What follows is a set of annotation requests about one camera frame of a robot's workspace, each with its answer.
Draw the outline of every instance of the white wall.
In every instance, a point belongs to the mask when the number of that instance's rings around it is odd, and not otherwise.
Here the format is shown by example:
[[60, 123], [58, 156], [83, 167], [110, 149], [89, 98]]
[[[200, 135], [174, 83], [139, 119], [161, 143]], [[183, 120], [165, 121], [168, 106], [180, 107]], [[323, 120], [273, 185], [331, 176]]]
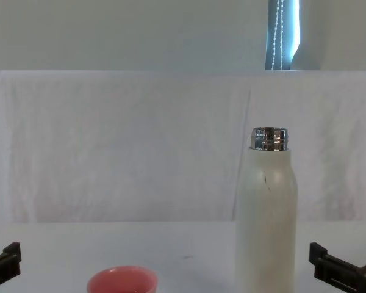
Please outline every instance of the white wall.
[[0, 69], [263, 69], [268, 1], [0, 0]]
[[294, 69], [366, 70], [366, 0], [301, 0]]

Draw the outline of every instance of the metal bottle threads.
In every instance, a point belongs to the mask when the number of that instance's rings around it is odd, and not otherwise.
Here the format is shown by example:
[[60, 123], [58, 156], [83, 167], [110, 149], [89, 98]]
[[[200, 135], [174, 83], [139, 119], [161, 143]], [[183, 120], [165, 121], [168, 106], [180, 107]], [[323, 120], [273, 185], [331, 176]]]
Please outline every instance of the metal bottle threads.
[[256, 127], [252, 130], [251, 146], [258, 151], [286, 151], [287, 129], [279, 127]]

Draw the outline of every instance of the white fabric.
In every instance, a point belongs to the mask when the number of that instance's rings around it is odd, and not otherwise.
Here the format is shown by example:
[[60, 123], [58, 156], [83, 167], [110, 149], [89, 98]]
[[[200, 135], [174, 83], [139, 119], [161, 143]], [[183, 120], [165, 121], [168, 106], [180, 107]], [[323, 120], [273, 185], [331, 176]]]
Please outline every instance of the white fabric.
[[230, 220], [263, 125], [290, 130], [300, 219], [366, 219], [366, 73], [2, 71], [0, 222]]
[[231, 219], [247, 86], [0, 73], [0, 222]]

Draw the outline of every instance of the pink cup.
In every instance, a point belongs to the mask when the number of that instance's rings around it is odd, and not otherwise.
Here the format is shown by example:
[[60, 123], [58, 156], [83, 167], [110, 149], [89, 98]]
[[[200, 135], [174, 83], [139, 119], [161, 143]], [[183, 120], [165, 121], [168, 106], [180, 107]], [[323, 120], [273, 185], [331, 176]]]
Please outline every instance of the pink cup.
[[157, 277], [137, 266], [112, 267], [91, 278], [88, 293], [156, 293]]

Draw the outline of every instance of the cup rim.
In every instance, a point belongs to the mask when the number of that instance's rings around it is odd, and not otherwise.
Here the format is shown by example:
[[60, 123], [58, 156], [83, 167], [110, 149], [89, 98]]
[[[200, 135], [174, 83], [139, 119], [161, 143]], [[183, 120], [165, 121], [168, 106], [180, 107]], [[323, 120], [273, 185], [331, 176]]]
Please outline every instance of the cup rim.
[[130, 270], [140, 272], [140, 273], [144, 274], [146, 277], [151, 279], [152, 287], [149, 288], [149, 290], [147, 290], [145, 293], [149, 293], [149, 292], [156, 290], [158, 280], [157, 280], [156, 274], [152, 270], [149, 270], [148, 268], [142, 267], [142, 266], [116, 266], [116, 267], [110, 267], [108, 269], [102, 270], [102, 271], [94, 274], [87, 283], [87, 292], [90, 293], [91, 282], [93, 280], [95, 280], [97, 277], [99, 277], [100, 275], [104, 275], [106, 273], [112, 273], [112, 272], [116, 272], [116, 271], [122, 271], [122, 272], [126, 271], [127, 272]]

